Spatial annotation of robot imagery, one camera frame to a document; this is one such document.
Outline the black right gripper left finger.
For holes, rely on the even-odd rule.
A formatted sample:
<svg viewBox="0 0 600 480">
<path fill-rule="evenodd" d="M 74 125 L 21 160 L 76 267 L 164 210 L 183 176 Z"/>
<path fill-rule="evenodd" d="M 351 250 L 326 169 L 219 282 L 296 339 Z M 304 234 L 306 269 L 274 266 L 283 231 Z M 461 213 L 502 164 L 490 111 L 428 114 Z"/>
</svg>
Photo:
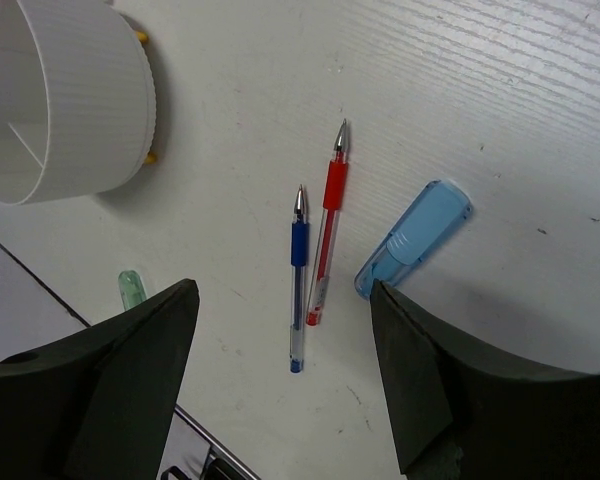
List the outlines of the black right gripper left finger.
<svg viewBox="0 0 600 480">
<path fill-rule="evenodd" d="M 195 281 L 0 362 L 0 479 L 155 479 L 199 310 Z"/>
</svg>

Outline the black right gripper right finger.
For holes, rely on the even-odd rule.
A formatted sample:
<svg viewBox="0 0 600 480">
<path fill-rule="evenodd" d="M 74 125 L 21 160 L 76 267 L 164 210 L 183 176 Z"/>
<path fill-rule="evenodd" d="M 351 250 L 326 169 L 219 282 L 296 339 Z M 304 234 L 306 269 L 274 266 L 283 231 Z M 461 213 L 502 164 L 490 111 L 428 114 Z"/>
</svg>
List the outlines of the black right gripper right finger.
<svg viewBox="0 0 600 480">
<path fill-rule="evenodd" d="M 600 479 L 600 373 L 499 349 L 384 282 L 370 307 L 405 477 Z"/>
</svg>

